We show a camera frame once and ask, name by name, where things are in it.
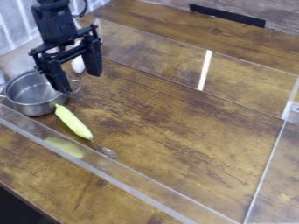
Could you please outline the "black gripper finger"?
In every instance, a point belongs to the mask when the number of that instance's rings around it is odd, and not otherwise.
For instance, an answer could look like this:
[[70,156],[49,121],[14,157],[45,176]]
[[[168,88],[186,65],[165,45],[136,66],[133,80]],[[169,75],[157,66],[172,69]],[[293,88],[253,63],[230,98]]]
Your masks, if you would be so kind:
[[45,63],[45,68],[41,73],[56,91],[60,91],[64,94],[70,92],[68,77],[57,60],[50,60]]
[[100,41],[96,38],[84,38],[80,44],[85,49],[81,58],[88,74],[98,77],[102,72]]

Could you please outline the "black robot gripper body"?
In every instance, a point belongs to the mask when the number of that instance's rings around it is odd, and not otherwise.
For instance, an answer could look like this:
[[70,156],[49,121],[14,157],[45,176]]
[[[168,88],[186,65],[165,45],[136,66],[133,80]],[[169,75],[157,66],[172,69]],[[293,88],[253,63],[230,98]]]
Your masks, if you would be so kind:
[[90,26],[76,29],[70,15],[69,0],[37,0],[32,6],[32,16],[41,35],[42,44],[29,51],[36,69],[42,72],[45,63],[57,60],[60,64],[81,56],[85,52],[82,39],[97,39],[96,29]]

